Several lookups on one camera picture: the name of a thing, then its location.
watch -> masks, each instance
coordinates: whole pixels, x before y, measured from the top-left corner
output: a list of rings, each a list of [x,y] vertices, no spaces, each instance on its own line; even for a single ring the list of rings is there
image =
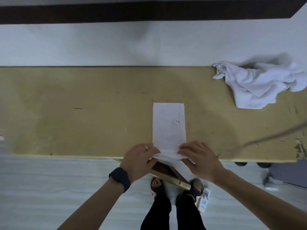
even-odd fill
[[[114,181],[121,183],[124,186],[124,193],[129,189],[131,182],[128,177],[128,173],[123,168],[116,168],[109,174],[109,178],[112,177]]]

slipper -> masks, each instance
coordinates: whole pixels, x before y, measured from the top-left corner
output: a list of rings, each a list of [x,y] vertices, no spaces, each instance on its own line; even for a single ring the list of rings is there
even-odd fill
[[[157,187],[152,187],[152,182],[155,180],[155,179],[158,179],[159,181],[156,181],[156,182],[160,182],[161,185],[157,186]],[[150,188],[151,190],[156,193],[156,196],[154,197],[154,199],[156,199],[156,197],[159,195],[159,196],[166,196],[166,191],[165,191],[165,186],[164,186],[164,183],[161,179],[159,178],[152,178],[151,182],[150,182]]]
[[[176,198],[176,202],[177,200],[182,196],[182,195],[190,195],[191,197],[193,197],[194,199],[194,203],[196,202],[196,197],[197,196],[201,196],[204,192],[204,186],[201,183],[201,191],[199,191],[198,189],[195,188],[194,186],[194,181],[195,180],[199,180],[198,178],[194,178],[192,179],[189,184],[191,185],[191,189],[190,190],[185,190],[182,194],[179,194]]]

white cloth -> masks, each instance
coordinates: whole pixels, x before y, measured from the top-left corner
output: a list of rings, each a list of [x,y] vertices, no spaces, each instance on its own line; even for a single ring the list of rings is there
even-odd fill
[[[307,86],[307,74],[291,61],[280,65],[256,63],[254,69],[240,68],[227,61],[213,66],[216,67],[213,78],[225,77],[238,108],[261,109],[269,103],[276,103],[279,92],[288,88],[292,92],[301,91]]]
[[[186,158],[177,154],[179,146],[186,143],[184,104],[154,103],[153,106],[153,145],[161,152],[153,157],[163,161]]]

yellow tabletop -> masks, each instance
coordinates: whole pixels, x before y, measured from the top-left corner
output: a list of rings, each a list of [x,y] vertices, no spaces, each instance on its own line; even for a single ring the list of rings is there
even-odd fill
[[[221,160],[296,161],[294,139],[304,140],[303,131],[233,149],[302,122],[307,92],[239,109],[214,74],[212,67],[0,68],[0,127],[13,154],[122,158],[152,141],[153,103],[177,102],[185,105],[187,141],[207,142]]]

person's left hand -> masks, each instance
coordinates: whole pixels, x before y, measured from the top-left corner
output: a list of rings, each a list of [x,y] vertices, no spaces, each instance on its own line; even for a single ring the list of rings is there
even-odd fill
[[[126,152],[120,167],[128,173],[131,184],[149,173],[157,162],[157,159],[152,156],[157,153],[160,151],[152,143],[137,144]]]

